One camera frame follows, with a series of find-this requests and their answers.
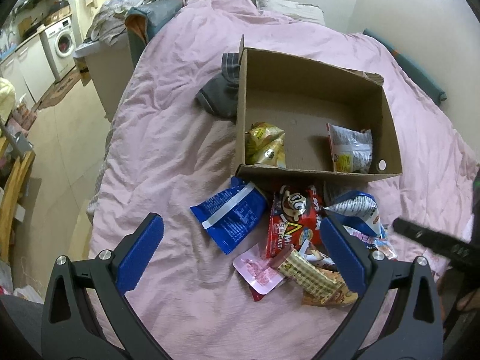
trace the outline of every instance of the white and blue snack bag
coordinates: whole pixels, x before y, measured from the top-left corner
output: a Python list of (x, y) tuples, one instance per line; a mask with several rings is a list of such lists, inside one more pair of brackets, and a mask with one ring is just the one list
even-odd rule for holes
[(190, 207), (225, 254), (231, 253), (257, 226), (267, 208), (266, 198), (252, 182), (232, 177), (230, 184), (231, 188)]
[(347, 192), (325, 209), (334, 213), (343, 226), (351, 227), (368, 237), (386, 236), (375, 198), (368, 193), (356, 190)]

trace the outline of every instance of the pink cloth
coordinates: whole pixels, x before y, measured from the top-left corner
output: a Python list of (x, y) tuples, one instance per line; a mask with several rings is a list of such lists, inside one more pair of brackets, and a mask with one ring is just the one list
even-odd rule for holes
[[(402, 216), (459, 236), (470, 218), (472, 150), (380, 43), (259, 13), (250, 0), (189, 0), (147, 45), (125, 90), (90, 253), (113, 249), (149, 212), (163, 216), (165, 237), (127, 298), (175, 360), (311, 359), (349, 311), (301, 306), (294, 283), (253, 302), (232, 262), (266, 237), (268, 214), (225, 256), (190, 212), (229, 184), (235, 126), (207, 114), (194, 96), (242, 35), (248, 47), (383, 75), (403, 163), (402, 176), (369, 186), (384, 224)], [(391, 239), (401, 260), (424, 252)], [(385, 317), (386, 306), (367, 342)], [(105, 317), (99, 320), (115, 341)]]

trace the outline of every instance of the beige floor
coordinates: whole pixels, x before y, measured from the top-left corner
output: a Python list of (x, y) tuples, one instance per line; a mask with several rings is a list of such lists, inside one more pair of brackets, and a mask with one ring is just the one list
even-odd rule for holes
[(55, 259), (69, 250), (84, 201), (93, 195), (110, 123), (93, 83), (77, 83), (61, 103), (39, 112), (28, 139), (36, 157), (25, 221), (17, 226), (12, 275), (42, 296)]

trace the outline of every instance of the washing machine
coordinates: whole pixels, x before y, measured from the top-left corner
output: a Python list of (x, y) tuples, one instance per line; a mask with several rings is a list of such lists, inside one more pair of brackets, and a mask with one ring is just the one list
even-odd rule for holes
[(40, 39), (55, 82), (58, 83), (75, 67), (72, 53), (76, 49), (76, 44), (70, 17), (45, 28), (40, 34)]

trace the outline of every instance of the blue gripper pad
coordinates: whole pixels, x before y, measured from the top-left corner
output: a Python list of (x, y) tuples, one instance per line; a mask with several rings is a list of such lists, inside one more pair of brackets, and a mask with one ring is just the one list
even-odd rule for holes
[(163, 238), (163, 230), (162, 217), (157, 214), (149, 214), (135, 233), (126, 236), (136, 237), (136, 232), (141, 232), (118, 265), (116, 286), (122, 295), (127, 291), (134, 290), (137, 286)]
[(320, 236), (349, 290), (363, 296), (367, 289), (365, 269), (330, 219), (324, 218), (320, 223)]

